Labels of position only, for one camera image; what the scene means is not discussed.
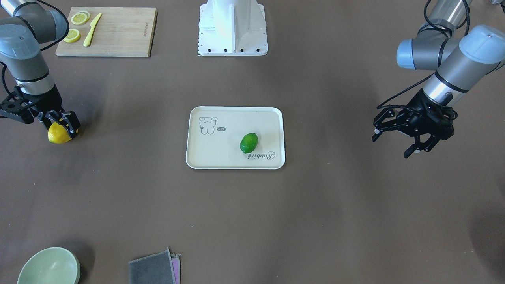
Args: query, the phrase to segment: yellow lemon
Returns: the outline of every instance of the yellow lemon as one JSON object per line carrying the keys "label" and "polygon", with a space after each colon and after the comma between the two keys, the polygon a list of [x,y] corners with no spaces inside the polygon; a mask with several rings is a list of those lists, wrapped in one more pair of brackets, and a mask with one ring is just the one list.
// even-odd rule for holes
{"label": "yellow lemon", "polygon": [[56,122],[53,122],[51,127],[49,127],[49,131],[47,132],[47,138],[49,139],[49,142],[57,144],[65,143],[72,140],[68,135],[67,130],[63,126],[57,124]]}
{"label": "yellow lemon", "polygon": [[69,29],[67,36],[63,39],[65,42],[76,42],[81,38],[81,33],[76,29]]}
{"label": "yellow lemon", "polygon": [[77,12],[74,16],[72,16],[70,21],[72,22],[72,24],[79,26],[86,23],[89,20],[89,16],[90,16],[89,12],[87,11]]}

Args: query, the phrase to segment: wooden cutting board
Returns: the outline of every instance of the wooden cutting board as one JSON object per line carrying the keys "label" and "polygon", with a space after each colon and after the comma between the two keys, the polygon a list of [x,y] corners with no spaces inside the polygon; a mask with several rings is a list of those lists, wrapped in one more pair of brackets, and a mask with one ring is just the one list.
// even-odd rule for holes
{"label": "wooden cutting board", "polygon": [[[70,18],[79,11],[88,11],[91,18],[85,24],[76,26]],[[85,47],[83,43],[91,29],[90,23],[98,13],[102,13],[102,17],[96,25],[91,45]],[[56,55],[149,57],[156,16],[156,8],[72,7],[68,17],[70,28],[79,30],[81,38],[73,43],[58,43]]]}

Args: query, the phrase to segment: folded towel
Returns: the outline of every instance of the folded towel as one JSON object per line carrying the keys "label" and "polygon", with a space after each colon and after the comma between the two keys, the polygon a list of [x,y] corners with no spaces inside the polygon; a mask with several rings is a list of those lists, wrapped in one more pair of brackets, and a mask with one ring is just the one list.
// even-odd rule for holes
{"label": "folded towel", "polygon": [[180,284],[179,256],[167,249],[128,262],[130,284]]}

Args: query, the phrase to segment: light green bowl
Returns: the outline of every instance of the light green bowl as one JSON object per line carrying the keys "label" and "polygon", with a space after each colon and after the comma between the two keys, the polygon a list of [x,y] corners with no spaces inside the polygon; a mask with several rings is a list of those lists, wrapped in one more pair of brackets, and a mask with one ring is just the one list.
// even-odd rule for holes
{"label": "light green bowl", "polygon": [[77,284],[81,266],[64,248],[48,248],[26,262],[19,273],[18,284]]}

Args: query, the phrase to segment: yellow knife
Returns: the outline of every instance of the yellow knife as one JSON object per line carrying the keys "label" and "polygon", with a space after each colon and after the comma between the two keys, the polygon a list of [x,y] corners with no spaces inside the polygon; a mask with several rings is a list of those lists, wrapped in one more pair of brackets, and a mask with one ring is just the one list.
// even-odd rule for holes
{"label": "yellow knife", "polygon": [[98,23],[98,20],[102,16],[101,13],[99,13],[92,21],[91,21],[91,29],[89,30],[88,35],[86,36],[86,39],[84,40],[84,46],[89,46],[91,44],[91,39],[93,38],[93,33],[94,29],[96,28],[96,24]]}

